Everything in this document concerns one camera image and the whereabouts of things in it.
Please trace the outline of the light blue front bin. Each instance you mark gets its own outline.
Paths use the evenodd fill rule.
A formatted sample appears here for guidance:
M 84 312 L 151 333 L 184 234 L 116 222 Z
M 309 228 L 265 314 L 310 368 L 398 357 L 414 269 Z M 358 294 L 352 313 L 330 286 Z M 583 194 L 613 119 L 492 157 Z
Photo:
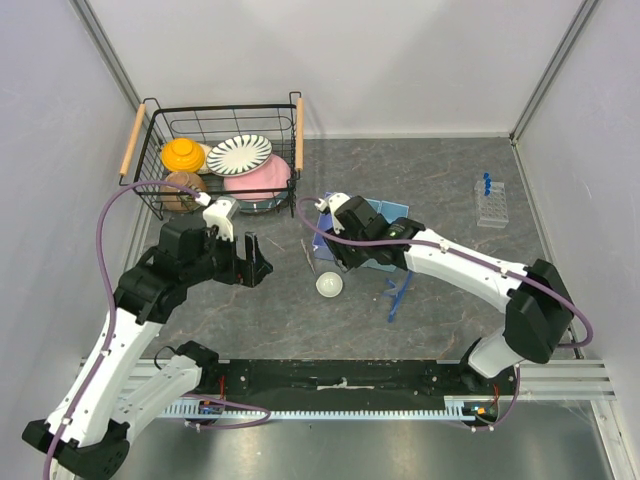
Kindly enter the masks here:
M 388 223 L 392 223 L 398 217 L 407 217 L 409 213 L 409 207 L 404 204 L 374 199 L 368 199 L 368 203 L 376 210 L 377 213 L 381 214 Z M 395 266 L 382 265 L 374 259 L 368 260 L 364 266 L 384 272 L 394 272 L 396 270 Z

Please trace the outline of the clear acrylic tube rack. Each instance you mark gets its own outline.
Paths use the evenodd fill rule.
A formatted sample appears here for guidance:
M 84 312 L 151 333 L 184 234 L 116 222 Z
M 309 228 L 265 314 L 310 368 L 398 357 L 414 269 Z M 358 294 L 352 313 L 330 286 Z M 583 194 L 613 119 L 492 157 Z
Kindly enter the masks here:
M 491 182 L 492 194 L 484 196 L 484 180 L 476 182 L 474 187 L 475 195 L 475 216 L 478 227 L 502 229 L 509 223 L 506 189 L 503 182 Z

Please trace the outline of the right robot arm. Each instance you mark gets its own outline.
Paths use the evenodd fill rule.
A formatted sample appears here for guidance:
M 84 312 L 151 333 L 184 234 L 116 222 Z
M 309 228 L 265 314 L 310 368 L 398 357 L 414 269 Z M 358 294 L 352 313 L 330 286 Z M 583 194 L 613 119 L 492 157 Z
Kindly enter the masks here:
M 474 343 L 458 368 L 465 391 L 483 392 L 494 377 L 523 360 L 545 364 L 560 347 L 575 314 L 551 263 L 538 259 L 525 265 L 480 254 L 405 216 L 387 221 L 361 196 L 334 193 L 315 207 L 329 218 L 325 242 L 346 269 L 374 260 L 431 276 L 503 314 L 503 326 Z

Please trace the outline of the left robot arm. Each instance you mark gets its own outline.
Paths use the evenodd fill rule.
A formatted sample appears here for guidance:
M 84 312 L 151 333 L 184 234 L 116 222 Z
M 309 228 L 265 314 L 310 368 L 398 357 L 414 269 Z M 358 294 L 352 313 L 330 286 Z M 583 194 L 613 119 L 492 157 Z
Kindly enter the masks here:
M 120 277 L 110 298 L 115 309 L 70 391 L 47 418 L 26 425 L 23 441 L 79 477 L 109 479 L 166 407 L 193 390 L 215 389 L 217 353 L 189 341 L 150 380 L 120 396 L 140 355 L 191 287 L 215 281 L 253 288 L 272 272 L 254 233 L 245 235 L 243 257 L 236 242 L 232 232 L 195 215 L 165 223 L 157 244 Z

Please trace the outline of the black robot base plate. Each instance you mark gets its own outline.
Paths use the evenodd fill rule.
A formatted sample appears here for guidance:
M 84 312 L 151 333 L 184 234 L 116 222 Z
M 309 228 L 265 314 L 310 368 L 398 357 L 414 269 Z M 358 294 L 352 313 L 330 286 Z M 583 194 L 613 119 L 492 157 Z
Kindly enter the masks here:
M 492 398 L 515 392 L 509 367 L 485 379 L 435 360 L 244 360 L 204 369 L 194 392 L 268 409 L 435 408 L 446 396 Z

